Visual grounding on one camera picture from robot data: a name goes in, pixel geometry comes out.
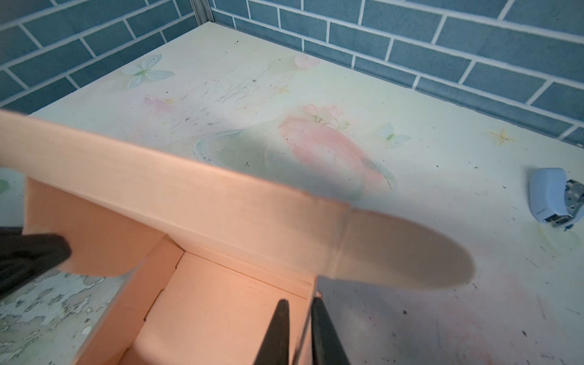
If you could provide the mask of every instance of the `green spot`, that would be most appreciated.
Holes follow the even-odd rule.
[[[10,184],[6,180],[0,180],[0,194],[10,189]]]

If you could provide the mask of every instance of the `white table surface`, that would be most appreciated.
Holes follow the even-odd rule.
[[[471,252],[477,276],[448,290],[320,280],[353,364],[584,363],[584,223],[550,232],[527,201],[533,169],[584,182],[583,149],[326,61],[299,69],[299,52],[213,23],[131,64],[158,54],[151,70],[174,76],[128,89],[118,69],[34,116],[407,218]],[[21,224],[22,177],[0,179],[0,225]]]

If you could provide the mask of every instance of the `brick wallpaper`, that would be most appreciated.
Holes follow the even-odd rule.
[[[209,0],[217,23],[584,145],[582,0]]]
[[[196,26],[190,0],[0,1],[0,107],[32,113]]]

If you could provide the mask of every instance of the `white grout line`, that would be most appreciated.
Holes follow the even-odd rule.
[[[139,41],[144,40],[144,39],[146,39],[146,38],[148,38],[148,37],[150,37],[150,36],[152,36],[152,35],[160,32],[161,30],[165,30],[165,29],[167,29],[167,28],[169,28],[169,27],[171,27],[171,26],[173,26],[173,25],[175,25],[177,23],[180,23],[183,20],[188,19],[188,18],[190,18],[192,16],[194,16],[194,13],[185,15],[184,17],[179,18],[179,19],[175,19],[175,20],[171,21],[170,23],[164,24],[162,27],[156,28],[156,29],[154,29],[154,30],[152,30],[152,31],[150,31],[150,32],[148,32],[146,34],[143,34],[142,36],[140,36],[140,37],[138,37],[138,38],[136,38],[134,40],[131,40],[131,41],[129,41],[127,43],[124,43],[124,44],[122,44],[122,45],[120,45],[120,46],[118,46],[118,47],[116,47],[116,48],[114,48],[112,50],[109,50],[109,51],[107,51],[107,52],[99,55],[97,58],[93,58],[93,59],[91,59],[91,60],[89,60],[87,62],[83,62],[82,64],[77,65],[77,66],[75,66],[73,68],[70,68],[67,71],[62,72],[62,73],[60,73],[60,74],[58,74],[56,76],[53,76],[50,79],[47,79],[47,80],[41,82],[40,84],[37,84],[37,85],[29,88],[28,90],[21,91],[21,92],[19,92],[17,94],[14,94],[11,97],[2,100],[0,102],[0,107],[5,106],[6,104],[10,104],[14,100],[17,100],[17,99],[19,99],[19,98],[21,98],[21,97],[23,97],[25,95],[28,95],[31,92],[37,91],[37,90],[39,90],[39,89],[41,89],[41,88],[43,88],[43,87],[45,87],[45,86],[47,86],[47,85],[49,85],[51,83],[53,83],[53,82],[55,82],[55,81],[63,78],[63,77],[67,77],[67,75],[71,75],[74,72],[77,72],[77,71],[81,70],[83,67],[87,67],[87,66],[89,66],[91,64],[94,64],[95,62],[101,61],[102,59],[104,59],[104,58],[106,58],[106,57],[108,57],[108,56],[110,56],[110,55],[112,55],[112,54],[114,54],[116,52],[119,52],[119,51],[123,50],[126,47],[130,47],[133,44],[136,44]]]
[[[52,13],[56,13],[58,11],[61,11],[63,9],[70,8],[72,6],[81,4],[82,2],[86,2],[86,1],[89,1],[89,0],[72,0],[72,1],[68,1],[68,2],[66,2],[64,4],[59,4],[57,6],[51,6],[50,8],[46,8],[46,9],[37,11],[35,13],[29,14],[29,15],[26,15],[26,16],[23,16],[21,18],[18,18],[18,19],[15,19],[15,20],[11,20],[10,22],[6,22],[4,24],[1,24],[0,25],[0,31],[1,30],[5,30],[5,29],[8,29],[8,28],[12,28],[14,26],[17,26],[18,24],[24,24],[26,22],[29,22],[31,20],[38,19],[38,18],[40,18],[42,16],[45,16],[45,15],[49,15],[49,14],[52,14]]]
[[[264,5],[274,6],[274,3],[266,2],[264,0],[253,0],[253,1],[260,3],[260,4],[264,4]],[[395,33],[389,33],[389,32],[384,32],[381,30],[373,29],[373,28],[359,26],[355,23],[349,23],[349,22],[345,22],[345,21],[339,20],[339,19],[328,18],[326,16],[319,15],[319,14],[302,12],[302,11],[298,10],[297,8],[291,8],[289,6],[280,6],[279,5],[278,7],[282,8],[284,10],[293,12],[293,13],[308,15],[308,16],[311,16],[313,18],[326,20],[326,21],[333,22],[333,23],[336,23],[339,25],[343,25],[343,26],[346,26],[346,27],[349,27],[352,29],[362,30],[362,31],[367,32],[367,33],[376,34],[378,36],[393,37],[399,41],[413,44],[415,46],[420,46],[423,48],[427,48],[427,49],[434,50],[434,51],[439,51],[439,52],[450,54],[450,55],[457,56],[457,57],[464,57],[464,58],[467,58],[469,60],[475,60],[475,61],[487,64],[487,65],[496,66],[496,67],[503,68],[503,69],[508,69],[509,71],[521,72],[522,74],[526,74],[529,76],[539,77],[542,79],[551,79],[554,82],[559,82],[561,84],[568,85],[568,86],[571,86],[573,88],[584,89],[584,82],[574,81],[574,80],[558,77],[555,75],[545,74],[543,72],[536,71],[533,69],[528,69],[528,68],[524,68],[524,67],[520,67],[520,66],[514,66],[514,65],[508,64],[506,62],[497,61],[497,60],[493,60],[491,58],[486,58],[486,57],[479,56],[476,54],[471,54],[471,53],[467,53],[467,52],[463,52],[463,51],[454,50],[452,48],[439,46],[437,44],[430,44],[428,42],[419,41],[419,40],[415,40],[412,38],[407,38],[407,37],[400,36],[400,35],[395,34]],[[222,10],[217,9],[217,8],[215,8],[213,10],[218,12],[218,13],[223,13],[225,15],[229,15],[229,16],[233,15],[231,13],[228,13],[226,11],[222,11]],[[257,22],[256,24],[269,27],[267,24],[261,23],[261,22]],[[288,33],[288,34],[293,35],[293,36],[298,36],[298,34],[296,34],[296,33]]]
[[[536,92],[534,92],[534,93],[533,93],[533,95],[532,95],[532,96],[529,98],[529,100],[527,100],[527,101],[525,102],[525,104],[527,104],[527,105],[531,105],[531,104],[533,104],[533,102],[534,102],[534,101],[536,101],[536,100],[537,100],[537,98],[539,98],[539,97],[540,97],[540,95],[541,95],[541,94],[543,94],[543,93],[544,93],[544,91],[545,91],[547,88],[549,88],[551,84],[553,84],[553,81],[552,81],[552,80],[546,80],[546,81],[543,83],[543,85],[542,85],[542,86],[541,86],[539,89],[537,89],[537,90],[536,90]]]
[[[416,79],[413,81],[412,90],[415,90],[418,87],[418,82],[420,82],[420,75],[416,76]]]
[[[357,21],[358,25],[363,23],[363,13],[365,12],[365,0],[361,0],[361,8],[359,8],[359,20]]]
[[[512,29],[512,30],[517,30],[519,32],[527,32],[527,33],[531,33],[531,34],[537,34],[539,36],[550,37],[550,38],[555,38],[555,39],[560,39],[560,40],[566,40],[569,42],[584,44],[584,36],[577,36],[575,34],[558,32],[556,30],[543,29],[543,28],[538,28],[538,27],[534,27],[534,26],[530,26],[530,25],[512,23],[512,22],[508,22],[506,20],[497,20],[497,19],[489,18],[487,16],[467,14],[467,13],[457,12],[457,11],[448,10],[448,9],[440,9],[440,8],[435,8],[433,6],[422,5],[422,4],[418,4],[416,2],[409,2],[409,1],[401,1],[401,0],[371,0],[371,1],[383,2],[385,4],[399,5],[399,6],[403,6],[405,8],[427,11],[427,12],[434,13],[434,14],[448,15],[451,18],[456,18],[456,19],[461,19],[461,20],[470,20],[472,22],[477,22],[477,23],[486,24],[486,25],[492,25],[492,26],[496,26],[499,28]]]
[[[179,6],[178,6],[178,4],[176,3],[176,0],[172,0],[172,2],[173,2],[173,3],[175,3],[175,9],[176,9],[176,13],[179,15],[179,18],[180,18],[182,15],[180,14]]]
[[[391,38],[390,39],[390,44],[389,46],[387,46],[387,52],[385,52],[385,62],[387,62],[390,59],[390,53],[391,53],[391,48],[394,46],[394,39]]]
[[[472,61],[471,61],[471,62],[468,64],[468,66],[467,66],[467,69],[466,69],[466,70],[464,70],[464,73],[463,73],[463,75],[462,75],[462,76],[460,76],[460,80],[458,80],[458,84],[459,84],[459,85],[462,85],[462,84],[464,84],[464,81],[467,79],[468,75],[471,73],[471,71],[472,71],[472,68],[474,67],[474,65],[475,65],[476,63],[477,63],[477,62],[476,62],[475,60],[472,60]]]
[[[558,138],[556,138],[557,140],[563,140],[564,138],[566,138],[567,136],[570,135],[570,133],[572,133],[573,131],[575,131],[576,129],[578,129],[580,126],[574,124],[572,127],[566,129],[562,134],[560,134],[558,136]]]
[[[509,10],[511,10],[511,6],[513,6],[514,2],[515,2],[515,0],[507,0],[507,3],[505,4],[503,9],[501,10],[501,13],[499,14],[499,16],[497,17],[497,20],[505,19],[505,17],[507,16],[507,13],[509,12]]]
[[[224,13],[225,15],[232,16],[233,18],[237,18],[237,19],[241,19],[241,20],[248,21],[247,19],[245,19],[245,18],[243,18],[241,16],[229,14],[229,13],[224,12],[224,11],[219,10],[219,9],[213,9],[213,10],[214,11],[217,11],[218,13]],[[290,32],[290,31],[285,30],[285,29],[281,29],[280,30],[280,29],[278,29],[278,28],[276,28],[274,26],[267,25],[267,24],[264,24],[264,23],[260,23],[257,20],[249,20],[249,21],[251,23],[254,23],[254,24],[259,25],[259,26],[263,26],[263,27],[268,28],[268,29],[279,30],[280,32],[282,32],[284,34],[288,34],[288,35],[296,36],[296,37],[298,36],[298,34],[296,34],[296,33]],[[310,42],[319,44],[320,46],[325,46],[325,47],[329,47],[329,48],[332,48],[332,49],[337,50],[337,51],[342,51],[342,52],[345,52],[345,53],[349,53],[349,54],[351,54],[353,56],[353,59],[355,59],[355,56],[359,56],[360,58],[364,58],[365,60],[369,60],[369,61],[372,61],[372,62],[376,62],[376,63],[381,64],[381,65],[390,66],[390,67],[393,67],[393,68],[398,69],[400,71],[408,72],[408,73],[414,74],[416,76],[421,76],[421,77],[424,77],[424,78],[427,78],[427,79],[430,79],[430,80],[433,80],[433,81],[436,81],[436,82],[440,82],[441,84],[445,84],[445,85],[452,86],[452,87],[457,88],[457,89],[461,89],[461,90],[464,90],[464,91],[468,91],[468,92],[474,93],[474,94],[479,95],[479,96],[484,96],[485,98],[489,98],[489,99],[492,99],[492,100],[495,100],[495,101],[498,101],[498,102],[502,102],[502,103],[505,103],[507,105],[516,106],[516,107],[519,107],[521,109],[528,110],[530,112],[534,112],[534,113],[537,113],[537,114],[541,114],[543,116],[547,116],[547,117],[550,117],[550,118],[562,120],[562,121],[565,121],[565,122],[571,123],[571,124],[577,124],[579,126],[584,127],[584,121],[581,121],[581,120],[577,120],[577,119],[573,119],[573,118],[570,118],[570,117],[566,117],[564,115],[557,114],[557,113],[554,113],[554,112],[550,112],[548,110],[540,109],[538,107],[534,107],[534,106],[531,106],[531,105],[526,105],[524,103],[520,103],[520,102],[515,101],[515,100],[511,100],[511,99],[504,98],[503,96],[499,96],[499,95],[491,94],[491,93],[488,93],[488,92],[485,92],[485,91],[482,91],[482,90],[479,90],[479,89],[471,88],[470,86],[467,86],[467,85],[459,85],[457,82],[453,82],[453,81],[448,81],[448,80],[445,80],[445,79],[441,79],[441,78],[436,77],[434,75],[426,74],[424,72],[420,72],[420,71],[417,71],[417,70],[414,70],[414,69],[411,69],[411,68],[408,68],[408,67],[404,67],[404,66],[401,66],[401,65],[398,65],[398,64],[394,64],[392,62],[384,62],[383,60],[381,60],[379,58],[375,58],[373,56],[370,56],[370,55],[367,55],[367,54],[363,54],[363,53],[360,53],[360,52],[357,52],[357,51],[348,50],[346,48],[336,46],[336,45],[334,45],[332,43],[326,43],[326,42],[324,42],[324,41],[322,41],[320,39],[315,39],[315,38],[311,38],[311,37],[305,37],[305,38],[307,40],[309,40]]]
[[[79,38],[79,40],[81,41],[81,43],[83,43],[83,45],[85,46],[85,48],[87,48],[87,52],[89,52],[89,54],[91,55],[91,57],[93,57],[93,58],[97,57],[95,55],[95,52],[93,52],[93,49],[91,49],[91,47],[87,44],[87,42],[85,41],[85,39],[83,39],[83,37]]]
[[[48,52],[48,51],[50,51],[50,50],[53,50],[53,49],[55,49],[55,48],[58,48],[58,47],[60,47],[60,46],[63,46],[63,45],[65,45],[65,44],[67,44],[67,43],[69,43],[69,42],[72,42],[72,41],[74,41],[74,40],[78,40],[78,39],[79,39],[79,38],[81,38],[81,37],[85,37],[85,36],[86,36],[86,35],[88,35],[88,34],[91,34],[91,33],[97,32],[98,30],[102,30],[102,29],[104,29],[104,28],[107,28],[107,27],[109,27],[110,25],[113,25],[113,24],[115,24],[115,23],[118,23],[120,20],[126,20],[127,18],[131,18],[131,17],[132,17],[132,16],[134,16],[134,15],[141,14],[141,13],[143,13],[143,12],[145,12],[145,11],[149,10],[149,9],[152,9],[152,8],[154,8],[154,7],[158,6],[158,5],[162,5],[162,4],[164,4],[165,2],[158,3],[158,4],[156,4],[156,5],[151,5],[150,7],[147,7],[147,6],[145,6],[145,7],[143,7],[143,8],[140,8],[140,9],[134,10],[133,12],[130,12],[130,13],[128,13],[128,14],[124,14],[123,16],[121,16],[121,17],[119,17],[119,18],[112,19],[112,20],[110,20],[110,21],[108,21],[108,22],[106,22],[106,23],[100,24],[100,25],[98,25],[98,26],[95,26],[95,27],[93,27],[93,28],[86,29],[86,30],[84,30],[84,31],[82,31],[82,32],[79,32],[79,33],[77,33],[77,34],[74,34],[74,35],[72,35],[72,36],[70,36],[70,37],[67,37],[67,38],[65,38],[65,39],[61,39],[61,40],[60,40],[60,41],[58,41],[58,42],[55,42],[55,43],[53,43],[53,44],[50,44],[50,45],[48,45],[48,46],[46,46],[46,47],[43,47],[43,49],[36,50],[36,51],[32,51],[31,53],[25,54],[24,56],[21,56],[21,57],[19,57],[19,58],[16,58],[16,59],[14,59],[14,60],[8,61],[8,62],[6,62],[6,63],[4,63],[4,64],[0,65],[0,70],[2,70],[2,69],[5,69],[5,68],[8,68],[8,67],[12,67],[12,66],[14,66],[15,64],[18,64],[18,63],[21,63],[21,62],[23,62],[23,61],[26,61],[26,60],[29,60],[29,59],[31,59],[31,58],[34,58],[34,57],[36,57],[36,56],[38,56],[38,55],[40,55],[40,54],[43,54],[43,53],[45,53],[45,52]]]
[[[4,71],[6,71],[6,73],[14,79],[14,81],[18,82],[18,84],[20,86],[22,86],[22,88],[24,90],[29,89],[29,87],[18,76],[16,76],[12,71],[10,71],[9,69],[5,69]]]
[[[69,80],[69,82],[70,82],[70,83],[72,83],[72,84],[73,84],[73,86],[75,87],[75,89],[77,89],[77,90],[81,89],[81,88],[79,87],[79,85],[77,85],[77,83],[75,82],[75,80],[73,80],[73,79],[71,78],[71,76],[70,76],[70,75],[66,75],[66,76],[65,76],[65,78],[66,78],[67,80]]]
[[[39,49],[43,48],[43,45],[40,44],[40,42],[34,37],[34,35],[32,35],[32,33],[29,32],[28,29],[25,28],[23,24],[18,24],[18,28],[20,28],[20,30],[23,31],[31,41],[33,41],[35,46],[37,46]]]
[[[128,32],[130,32],[130,35],[132,35],[133,39],[136,39],[136,35],[134,34],[134,31],[132,30],[132,28],[130,27],[130,24],[128,23],[127,19],[124,19],[124,24],[126,25],[126,28],[128,28]]]
[[[442,32],[442,28],[444,27],[444,23],[446,23],[446,17],[447,15],[443,15],[442,18],[440,18],[440,23],[438,23],[438,27],[436,27],[436,32],[432,37],[432,44],[436,44],[438,36],[440,35],[440,32]]]

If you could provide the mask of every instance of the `blue brick wall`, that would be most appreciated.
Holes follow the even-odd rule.
[[[35,112],[196,26],[190,0],[0,1],[0,107]]]
[[[584,145],[582,0],[209,3],[222,25]]]

